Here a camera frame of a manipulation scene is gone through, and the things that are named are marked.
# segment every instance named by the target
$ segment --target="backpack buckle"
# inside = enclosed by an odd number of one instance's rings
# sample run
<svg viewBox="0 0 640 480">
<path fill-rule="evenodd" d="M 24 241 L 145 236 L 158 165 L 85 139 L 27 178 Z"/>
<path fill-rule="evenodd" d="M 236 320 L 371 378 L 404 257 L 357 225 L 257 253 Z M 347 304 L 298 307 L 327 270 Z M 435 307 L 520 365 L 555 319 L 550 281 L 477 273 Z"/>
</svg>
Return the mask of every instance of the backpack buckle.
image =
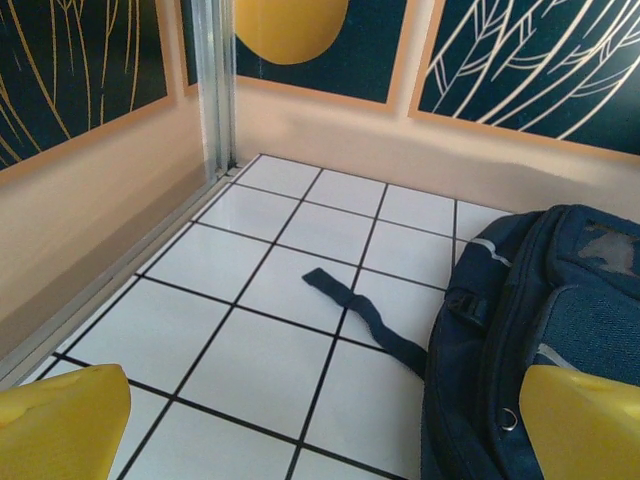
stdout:
<svg viewBox="0 0 640 480">
<path fill-rule="evenodd" d="M 465 293 L 447 302 L 447 308 L 457 317 L 466 320 L 473 326 L 487 330 L 487 301 L 472 293 Z"/>
</svg>

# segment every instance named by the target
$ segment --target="backpack strap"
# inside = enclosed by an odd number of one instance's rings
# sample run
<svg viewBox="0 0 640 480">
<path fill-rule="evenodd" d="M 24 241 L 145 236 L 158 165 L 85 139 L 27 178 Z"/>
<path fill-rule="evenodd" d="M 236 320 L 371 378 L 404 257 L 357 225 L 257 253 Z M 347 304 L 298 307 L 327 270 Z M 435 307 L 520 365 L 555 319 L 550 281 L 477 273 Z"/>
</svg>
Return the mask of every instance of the backpack strap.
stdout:
<svg viewBox="0 0 640 480">
<path fill-rule="evenodd" d="M 415 343 L 402 338 L 396 332 L 387 327 L 380 317 L 380 313 L 373 306 L 371 300 L 363 295 L 356 295 L 346 285 L 340 283 L 321 268 L 302 277 L 312 287 L 331 298 L 341 307 L 356 312 L 362 317 L 369 327 L 371 336 L 391 354 L 396 360 L 403 363 L 416 375 L 424 380 L 427 365 L 427 352 Z"/>
</svg>

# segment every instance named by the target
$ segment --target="yellow plastic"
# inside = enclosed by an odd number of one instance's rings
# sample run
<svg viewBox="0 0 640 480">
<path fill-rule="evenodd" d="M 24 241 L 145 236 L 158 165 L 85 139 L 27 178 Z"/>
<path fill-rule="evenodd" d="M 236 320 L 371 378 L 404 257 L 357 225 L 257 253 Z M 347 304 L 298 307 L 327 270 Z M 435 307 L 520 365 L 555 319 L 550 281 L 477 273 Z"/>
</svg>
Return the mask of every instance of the yellow plastic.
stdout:
<svg viewBox="0 0 640 480">
<path fill-rule="evenodd" d="M 640 388 L 536 365 L 520 410 L 546 480 L 640 478 Z"/>
<path fill-rule="evenodd" d="M 130 409 L 118 365 L 0 392 L 0 479 L 105 480 Z"/>
</svg>

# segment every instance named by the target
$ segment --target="peach wall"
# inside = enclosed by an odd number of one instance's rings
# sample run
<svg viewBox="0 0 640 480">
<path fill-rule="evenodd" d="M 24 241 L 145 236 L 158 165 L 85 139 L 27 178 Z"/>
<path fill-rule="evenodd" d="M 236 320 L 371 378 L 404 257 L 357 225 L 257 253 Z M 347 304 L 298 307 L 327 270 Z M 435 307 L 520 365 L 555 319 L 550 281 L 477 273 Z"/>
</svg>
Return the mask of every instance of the peach wall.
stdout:
<svg viewBox="0 0 640 480">
<path fill-rule="evenodd" d="M 0 188 L 0 358 L 205 183 L 198 97 L 162 4 L 175 103 Z"/>
<path fill-rule="evenodd" d="M 640 221 L 636 159 L 605 159 L 408 118 L 433 1 L 418 0 L 415 7 L 394 112 L 240 82 L 239 158 L 280 155 L 513 211 L 581 202 Z"/>
</svg>

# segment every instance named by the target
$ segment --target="white tiled floor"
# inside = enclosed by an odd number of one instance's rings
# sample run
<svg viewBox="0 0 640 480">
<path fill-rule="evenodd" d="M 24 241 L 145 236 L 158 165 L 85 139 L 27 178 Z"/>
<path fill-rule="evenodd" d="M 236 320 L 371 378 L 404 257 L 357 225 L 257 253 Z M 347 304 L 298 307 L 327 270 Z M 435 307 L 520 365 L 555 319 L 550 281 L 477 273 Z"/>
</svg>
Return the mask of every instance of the white tiled floor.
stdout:
<svg viewBox="0 0 640 480">
<path fill-rule="evenodd" d="M 355 282 L 426 347 L 454 259 L 501 215 L 263 156 L 27 381 L 123 366 L 110 480 L 417 479 L 421 381 L 301 276 Z"/>
</svg>

